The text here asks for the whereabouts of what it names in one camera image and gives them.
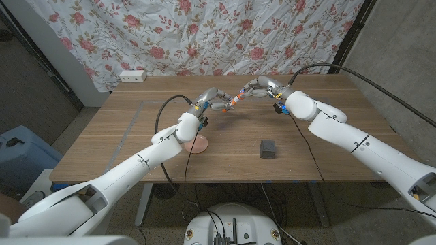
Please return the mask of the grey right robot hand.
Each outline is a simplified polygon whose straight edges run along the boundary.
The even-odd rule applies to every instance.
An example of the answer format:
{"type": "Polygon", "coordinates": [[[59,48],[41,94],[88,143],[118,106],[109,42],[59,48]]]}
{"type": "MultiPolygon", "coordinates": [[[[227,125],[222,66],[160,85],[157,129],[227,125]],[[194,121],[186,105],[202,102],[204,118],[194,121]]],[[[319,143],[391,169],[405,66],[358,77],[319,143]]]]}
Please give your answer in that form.
{"type": "Polygon", "coordinates": [[[243,94],[243,97],[270,96],[280,100],[287,99],[294,90],[289,86],[282,85],[282,83],[275,79],[259,76],[244,85],[240,92],[243,94]]]}

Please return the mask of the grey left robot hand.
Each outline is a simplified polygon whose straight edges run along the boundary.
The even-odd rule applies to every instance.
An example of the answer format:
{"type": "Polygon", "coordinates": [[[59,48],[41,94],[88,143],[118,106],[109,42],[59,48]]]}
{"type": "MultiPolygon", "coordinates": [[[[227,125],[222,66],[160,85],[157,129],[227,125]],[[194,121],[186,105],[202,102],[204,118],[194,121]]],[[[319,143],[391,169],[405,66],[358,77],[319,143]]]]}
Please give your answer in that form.
{"type": "Polygon", "coordinates": [[[212,87],[204,91],[199,97],[194,99],[192,106],[187,110],[187,113],[193,114],[197,118],[200,118],[207,108],[211,110],[228,110],[234,109],[231,104],[232,97],[226,92],[212,87]]]}

